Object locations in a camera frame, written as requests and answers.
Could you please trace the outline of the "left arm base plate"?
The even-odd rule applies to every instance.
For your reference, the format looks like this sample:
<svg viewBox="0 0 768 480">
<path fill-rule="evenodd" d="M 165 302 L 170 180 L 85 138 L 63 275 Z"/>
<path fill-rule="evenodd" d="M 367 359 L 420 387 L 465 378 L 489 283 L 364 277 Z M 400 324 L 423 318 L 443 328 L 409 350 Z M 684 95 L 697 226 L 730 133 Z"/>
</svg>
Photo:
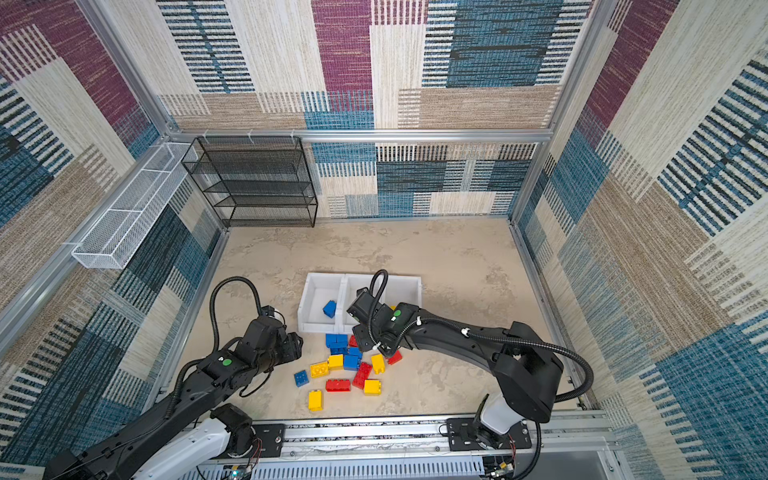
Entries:
<svg viewBox="0 0 768 480">
<path fill-rule="evenodd" d="M 231 435 L 225 455 L 229 458 L 251 461 L 263 457 L 279 457 L 285 430 L 286 425 L 282 423 L 253 424 L 242 427 Z"/>
</svg>

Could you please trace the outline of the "long red lego front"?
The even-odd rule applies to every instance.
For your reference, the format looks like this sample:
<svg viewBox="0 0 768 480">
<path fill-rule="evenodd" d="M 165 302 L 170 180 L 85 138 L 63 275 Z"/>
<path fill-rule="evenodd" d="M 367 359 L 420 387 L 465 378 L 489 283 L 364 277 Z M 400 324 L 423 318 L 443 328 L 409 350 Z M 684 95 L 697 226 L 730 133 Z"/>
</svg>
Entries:
<svg viewBox="0 0 768 480">
<path fill-rule="evenodd" d="M 328 393 L 350 392 L 351 388 L 351 381 L 348 379 L 329 379 L 325 383 L 325 390 Z"/>
</svg>

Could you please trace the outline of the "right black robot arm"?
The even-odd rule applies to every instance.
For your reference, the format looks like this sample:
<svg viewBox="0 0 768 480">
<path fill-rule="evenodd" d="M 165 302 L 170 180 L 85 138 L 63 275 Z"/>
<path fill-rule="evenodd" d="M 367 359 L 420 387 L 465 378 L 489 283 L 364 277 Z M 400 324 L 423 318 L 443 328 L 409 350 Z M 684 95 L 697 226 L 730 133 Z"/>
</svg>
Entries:
<svg viewBox="0 0 768 480">
<path fill-rule="evenodd" d="M 547 423 L 556 403 L 577 398 L 585 387 L 558 391 L 564 373 L 563 357 L 578 356 L 544 342 L 521 322 L 507 328 L 470 325 L 433 314 L 417 305 L 390 307 L 370 289 L 357 291 L 346 309 L 357 324 L 353 335 L 363 351 L 375 350 L 392 359 L 402 348 L 427 350 L 473 364 L 489 372 L 498 389 L 486 395 L 474 419 L 461 429 L 465 441 L 482 448 L 503 448 L 508 433 L 526 421 Z"/>
</svg>

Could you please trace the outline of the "red lego diagonal brick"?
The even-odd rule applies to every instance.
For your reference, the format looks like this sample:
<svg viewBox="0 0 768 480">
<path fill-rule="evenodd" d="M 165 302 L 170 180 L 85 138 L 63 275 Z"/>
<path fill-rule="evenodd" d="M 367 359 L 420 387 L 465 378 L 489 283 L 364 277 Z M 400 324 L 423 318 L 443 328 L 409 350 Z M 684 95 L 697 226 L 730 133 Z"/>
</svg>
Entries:
<svg viewBox="0 0 768 480">
<path fill-rule="evenodd" d="M 358 389 L 363 390 L 365 388 L 365 382 L 368 380 L 373 367 L 366 363 L 361 362 L 357 369 L 357 372 L 352 380 L 352 385 Z"/>
</svg>

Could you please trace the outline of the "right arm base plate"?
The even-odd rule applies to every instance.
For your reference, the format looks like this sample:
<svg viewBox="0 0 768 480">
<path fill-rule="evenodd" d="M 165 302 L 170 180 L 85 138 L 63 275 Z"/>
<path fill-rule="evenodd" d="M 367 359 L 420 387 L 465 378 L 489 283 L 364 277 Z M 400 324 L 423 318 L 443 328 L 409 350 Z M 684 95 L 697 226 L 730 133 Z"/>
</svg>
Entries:
<svg viewBox="0 0 768 480">
<path fill-rule="evenodd" d="M 529 449 L 533 446 L 530 431 L 522 422 L 499 434 L 469 417 L 448 418 L 440 429 L 448 439 L 451 451 Z"/>
</svg>

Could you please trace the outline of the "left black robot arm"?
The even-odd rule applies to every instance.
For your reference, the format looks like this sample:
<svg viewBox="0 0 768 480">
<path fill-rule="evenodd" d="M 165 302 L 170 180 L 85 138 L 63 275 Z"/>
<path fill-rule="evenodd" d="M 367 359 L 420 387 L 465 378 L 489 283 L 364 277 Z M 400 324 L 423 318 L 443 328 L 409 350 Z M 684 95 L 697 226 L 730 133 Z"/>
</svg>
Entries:
<svg viewBox="0 0 768 480">
<path fill-rule="evenodd" d="M 262 441 L 252 418 L 229 403 L 261 373 L 300 359 L 303 339 L 272 317 L 187 363 L 173 390 L 117 433 L 78 455 L 48 462 L 46 479 L 176 479 L 220 455 L 249 458 Z"/>
</svg>

